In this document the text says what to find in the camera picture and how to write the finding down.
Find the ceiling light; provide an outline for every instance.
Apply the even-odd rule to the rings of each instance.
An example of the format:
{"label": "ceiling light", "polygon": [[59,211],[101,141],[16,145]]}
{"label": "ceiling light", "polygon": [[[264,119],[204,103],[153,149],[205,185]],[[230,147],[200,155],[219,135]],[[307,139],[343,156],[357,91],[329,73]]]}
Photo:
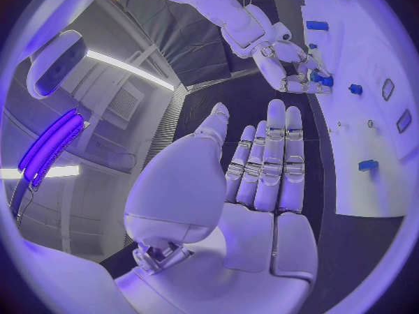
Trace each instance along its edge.
{"label": "ceiling light", "polygon": [[[80,174],[79,165],[54,166],[48,171],[46,177],[68,177],[78,176]],[[0,179],[20,179],[22,173],[17,169],[0,169]]]}
{"label": "ceiling light", "polygon": [[99,52],[87,50],[87,56],[93,59],[97,59],[98,61],[102,61],[104,63],[108,63],[110,65],[116,66],[118,68],[123,68],[124,70],[127,70],[128,72],[134,73],[136,75],[139,75],[140,77],[143,77],[151,82],[155,82],[156,84],[159,84],[171,91],[175,90],[175,87],[168,82],[165,82],[162,79],[159,79],[158,77],[154,77],[153,75],[150,75],[149,73],[140,70],[139,68],[136,68],[135,66],[129,65],[123,61],[119,61],[118,59],[106,56],[105,54],[100,54]]}

